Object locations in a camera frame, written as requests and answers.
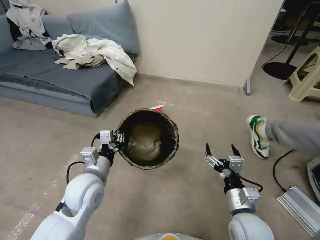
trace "sneaker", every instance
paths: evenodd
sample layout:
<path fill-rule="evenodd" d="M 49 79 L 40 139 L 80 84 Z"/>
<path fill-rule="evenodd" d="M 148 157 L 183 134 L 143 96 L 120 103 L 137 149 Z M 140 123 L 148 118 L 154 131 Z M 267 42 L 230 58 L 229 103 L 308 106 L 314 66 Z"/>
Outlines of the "sneaker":
<path fill-rule="evenodd" d="M 267 119 L 258 115 L 251 115 L 247 118 L 247 126 L 251 133 L 251 148 L 262 159 L 267 159 L 270 153 L 270 144 L 265 133 L 266 123 Z"/>

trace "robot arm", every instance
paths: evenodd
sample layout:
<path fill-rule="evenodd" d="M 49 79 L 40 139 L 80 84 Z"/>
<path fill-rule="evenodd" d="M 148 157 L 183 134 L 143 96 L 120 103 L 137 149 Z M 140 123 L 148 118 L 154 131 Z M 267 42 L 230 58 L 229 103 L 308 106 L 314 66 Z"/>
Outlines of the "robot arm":
<path fill-rule="evenodd" d="M 54 213 L 39 225 L 31 240 L 82 240 L 85 227 L 101 204 L 113 157 L 123 143 L 123 135 L 100 131 L 101 149 L 85 147 L 81 157 L 83 174 L 72 179 Z"/>
<path fill-rule="evenodd" d="M 233 156 L 218 160 L 212 156 L 207 144 L 205 157 L 206 162 L 220 173 L 225 183 L 223 190 L 232 215 L 232 220 L 229 222 L 230 238 L 231 240 L 274 240 L 270 227 L 253 214 L 256 211 L 255 204 L 260 199 L 260 193 L 256 188 L 247 188 L 242 184 L 239 173 L 245 159 L 233 145 L 232 150 Z"/>

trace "round base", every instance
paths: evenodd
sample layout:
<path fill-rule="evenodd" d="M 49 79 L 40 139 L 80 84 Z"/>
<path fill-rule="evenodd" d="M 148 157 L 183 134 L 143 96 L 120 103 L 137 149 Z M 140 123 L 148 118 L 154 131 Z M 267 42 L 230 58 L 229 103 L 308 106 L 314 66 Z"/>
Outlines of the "round base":
<path fill-rule="evenodd" d="M 151 234 L 142 238 L 138 238 L 136 240 L 201 240 L 199 238 L 191 237 L 189 235 L 184 235 L 181 233 L 156 233 Z"/>
<path fill-rule="evenodd" d="M 287 39 L 288 39 L 289 36 L 287 35 L 275 35 L 275 36 L 272 36 L 271 37 L 271 40 L 274 41 L 274 42 L 277 42 L 277 43 L 282 43 L 282 44 L 286 44 L 287 42 Z M 293 36 L 290 40 L 290 42 L 288 42 L 288 45 L 296 45 L 297 41 L 299 40 L 300 37 L 296 37 L 296 36 Z M 304 39 L 301 43 L 301 46 L 305 46 L 305 45 L 308 45 L 309 42 L 307 39 Z"/>
<path fill-rule="evenodd" d="M 281 62 L 266 63 L 262 69 L 272 77 L 287 80 L 297 67 Z"/>

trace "gray floor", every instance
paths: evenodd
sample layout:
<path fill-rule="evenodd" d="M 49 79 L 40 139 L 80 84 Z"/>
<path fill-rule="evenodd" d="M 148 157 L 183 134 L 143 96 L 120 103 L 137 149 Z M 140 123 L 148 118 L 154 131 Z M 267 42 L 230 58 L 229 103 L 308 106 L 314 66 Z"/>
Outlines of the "gray floor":
<path fill-rule="evenodd" d="M 301 48 L 296 61 L 313 47 Z M 276 239 L 309 239 L 276 201 L 281 191 L 272 178 L 272 165 L 287 149 L 273 144 L 270 159 L 258 159 L 245 125 L 250 114 L 294 122 L 320 119 L 319 103 L 289 100 L 290 86 L 261 70 L 260 65 L 280 49 L 266 45 L 252 76 L 250 97 L 236 87 L 138 76 L 135 88 L 123 91 L 97 119 L 0 98 L 0 239 L 31 237 L 59 203 L 68 164 L 90 144 L 95 132 L 116 129 L 132 110 L 162 102 L 164 113 L 179 128 L 176 156 L 161 168 L 144 171 L 116 155 L 86 239 L 130 240 L 164 231 L 228 239 L 230 216 L 223 181 L 204 161 L 206 142 L 219 158 L 231 153 L 231 144 L 246 157 L 243 176 L 264 186 L 257 215 Z M 293 153 L 279 164 L 277 175 L 285 187 L 298 185 L 313 197 L 306 180 L 308 160 L 309 156 Z M 81 166 L 75 166 L 70 174 L 80 173 Z"/>

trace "pile of clothes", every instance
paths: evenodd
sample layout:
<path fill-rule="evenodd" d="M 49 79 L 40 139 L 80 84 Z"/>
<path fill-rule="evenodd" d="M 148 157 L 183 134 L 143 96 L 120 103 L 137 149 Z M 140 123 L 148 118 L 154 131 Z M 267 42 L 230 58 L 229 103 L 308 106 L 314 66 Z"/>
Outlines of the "pile of clothes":
<path fill-rule="evenodd" d="M 41 20 L 45 10 L 26 0 L 9 0 L 9 3 L 6 16 L 15 41 L 13 47 L 25 50 L 52 48 L 51 38 Z"/>
<path fill-rule="evenodd" d="M 137 69 L 122 47 L 112 40 L 86 39 L 78 34 L 63 34 L 52 41 L 53 49 L 65 58 L 54 63 L 66 64 L 63 68 L 78 69 L 80 66 L 100 66 L 106 61 L 120 77 L 133 86 Z"/>
<path fill-rule="evenodd" d="M 54 48 L 60 56 L 54 63 L 65 64 L 63 68 L 97 67 L 107 62 L 123 80 L 133 86 L 133 77 L 137 69 L 131 58 L 121 46 L 112 40 L 96 38 L 86 39 L 78 34 L 63 34 L 52 40 L 47 34 L 41 17 L 45 10 L 27 0 L 9 0 L 10 9 L 6 16 L 10 32 L 15 40 L 13 47 L 25 50 L 44 50 Z"/>

